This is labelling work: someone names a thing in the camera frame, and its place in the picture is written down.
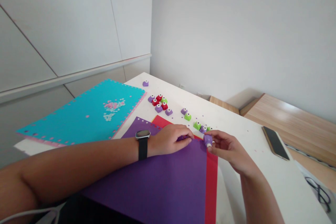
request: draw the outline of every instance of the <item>person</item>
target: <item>person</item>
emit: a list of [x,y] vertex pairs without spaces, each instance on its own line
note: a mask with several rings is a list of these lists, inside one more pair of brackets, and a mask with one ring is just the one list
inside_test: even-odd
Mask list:
[[[208,151],[240,174],[247,223],[284,223],[270,185],[239,141],[218,130],[205,134],[215,141]],[[188,138],[176,141],[182,135]],[[193,138],[185,125],[167,125],[148,139],[147,156],[177,152]],[[0,170],[0,221],[75,194],[138,161],[138,150],[136,138],[106,140],[53,149],[8,165]],[[32,215],[22,216],[10,223],[30,223],[31,219]]]

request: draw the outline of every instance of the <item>hand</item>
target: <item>hand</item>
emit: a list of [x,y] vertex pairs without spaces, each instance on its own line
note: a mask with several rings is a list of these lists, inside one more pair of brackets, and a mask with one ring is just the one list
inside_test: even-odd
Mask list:
[[[188,135],[189,138],[176,142],[178,137]],[[181,124],[169,124],[164,127],[158,134],[148,139],[147,157],[156,155],[171,154],[186,147],[191,139],[194,138],[193,133],[187,126]]]
[[205,134],[211,135],[215,141],[212,147],[208,147],[208,151],[228,161],[237,173],[247,177],[261,173],[237,138],[219,130],[208,131]]

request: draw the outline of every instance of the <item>white cable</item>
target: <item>white cable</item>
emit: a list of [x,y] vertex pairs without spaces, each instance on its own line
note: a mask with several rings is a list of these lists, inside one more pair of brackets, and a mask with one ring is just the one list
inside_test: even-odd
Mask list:
[[49,212],[49,211],[52,211],[52,212],[56,213],[56,218],[55,218],[54,224],[58,224],[58,219],[60,217],[60,213],[59,213],[59,210],[57,208],[45,208],[45,209],[31,210],[31,211],[17,213],[17,214],[14,214],[12,216],[9,216],[9,217],[3,219],[2,221],[0,221],[0,224],[4,224],[7,221],[10,221],[12,219],[15,219],[15,218],[18,218],[18,217],[22,217],[22,216],[25,216],[25,215],[32,215],[32,214],[37,214],[37,213],[41,214],[43,212]]

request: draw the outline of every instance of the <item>black watch strap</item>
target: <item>black watch strap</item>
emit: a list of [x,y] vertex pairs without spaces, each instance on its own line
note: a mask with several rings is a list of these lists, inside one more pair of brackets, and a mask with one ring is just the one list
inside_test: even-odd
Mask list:
[[147,143],[148,137],[140,138],[139,141],[139,160],[144,160],[147,158]]

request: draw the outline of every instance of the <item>cabinet door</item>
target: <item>cabinet door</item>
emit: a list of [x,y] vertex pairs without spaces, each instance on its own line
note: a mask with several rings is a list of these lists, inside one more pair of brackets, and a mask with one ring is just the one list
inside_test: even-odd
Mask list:
[[0,8],[0,92],[56,75]]
[[151,51],[152,0],[112,0],[122,58]]
[[145,72],[149,74],[151,59],[143,59],[124,66],[126,81],[133,79],[135,76]]
[[112,79],[121,83],[125,83],[126,78],[124,68],[118,67],[103,73],[67,83],[65,86],[74,97],[77,97],[106,79]]
[[63,86],[58,86],[10,102],[0,104],[0,169],[24,158],[13,146],[24,137],[16,130],[40,120],[73,99]]
[[111,0],[0,0],[58,76],[121,60]]

